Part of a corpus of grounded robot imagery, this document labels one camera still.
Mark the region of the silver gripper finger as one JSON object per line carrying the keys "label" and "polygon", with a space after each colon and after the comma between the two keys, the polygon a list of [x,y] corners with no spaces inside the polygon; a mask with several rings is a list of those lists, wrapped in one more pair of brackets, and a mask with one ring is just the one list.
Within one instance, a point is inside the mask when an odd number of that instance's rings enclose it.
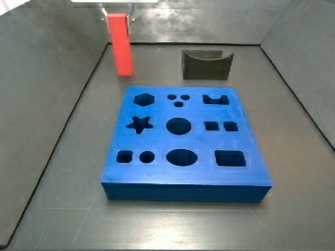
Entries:
{"label": "silver gripper finger", "polygon": [[134,3],[129,3],[128,4],[128,20],[130,23],[134,22],[136,18],[134,18],[134,11],[136,11],[136,5]]}
{"label": "silver gripper finger", "polygon": [[104,4],[102,3],[100,3],[100,12],[101,12],[101,15],[102,15],[101,20],[105,21],[108,13],[106,13],[106,10],[104,8]]}

